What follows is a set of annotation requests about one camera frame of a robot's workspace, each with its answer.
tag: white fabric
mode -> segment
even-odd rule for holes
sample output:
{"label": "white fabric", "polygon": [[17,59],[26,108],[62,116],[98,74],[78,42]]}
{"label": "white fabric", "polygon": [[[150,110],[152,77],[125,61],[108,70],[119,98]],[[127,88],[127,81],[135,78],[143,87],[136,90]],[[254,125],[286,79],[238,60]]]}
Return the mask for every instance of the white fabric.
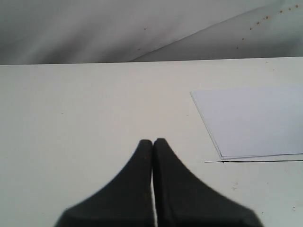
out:
{"label": "white fabric", "polygon": [[[297,56],[303,52],[302,9],[303,0],[4,0],[0,64],[159,61],[174,60],[176,53],[177,60],[250,57],[257,55],[252,48],[268,44]],[[263,29],[257,30],[258,20]],[[248,25],[256,29],[246,55],[227,53],[249,35]],[[188,36],[195,41],[183,39]],[[178,44],[173,50],[151,53],[172,43]],[[206,46],[216,46],[216,54]]]}

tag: white tabletop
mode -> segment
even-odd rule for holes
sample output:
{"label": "white tabletop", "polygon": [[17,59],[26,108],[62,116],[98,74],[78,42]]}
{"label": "white tabletop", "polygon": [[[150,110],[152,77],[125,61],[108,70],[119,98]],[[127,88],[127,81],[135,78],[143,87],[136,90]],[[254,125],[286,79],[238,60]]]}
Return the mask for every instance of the white tabletop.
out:
{"label": "white tabletop", "polygon": [[[219,160],[189,94],[303,83],[303,58],[0,66],[0,226],[51,227],[166,138],[202,181],[266,227],[301,227],[303,163]],[[302,156],[270,159],[302,159]]]}

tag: black rubber tip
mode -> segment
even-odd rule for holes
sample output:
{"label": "black rubber tip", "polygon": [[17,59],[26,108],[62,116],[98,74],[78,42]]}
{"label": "black rubber tip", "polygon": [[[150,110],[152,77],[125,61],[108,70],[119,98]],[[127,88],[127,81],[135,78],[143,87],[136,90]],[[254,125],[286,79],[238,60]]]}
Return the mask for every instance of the black rubber tip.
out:
{"label": "black rubber tip", "polygon": [[153,146],[153,184],[158,227],[262,226],[251,210],[196,178],[165,139]]}
{"label": "black rubber tip", "polygon": [[66,210],[56,227],[154,226],[151,160],[152,142],[141,140],[121,172],[102,190]]}

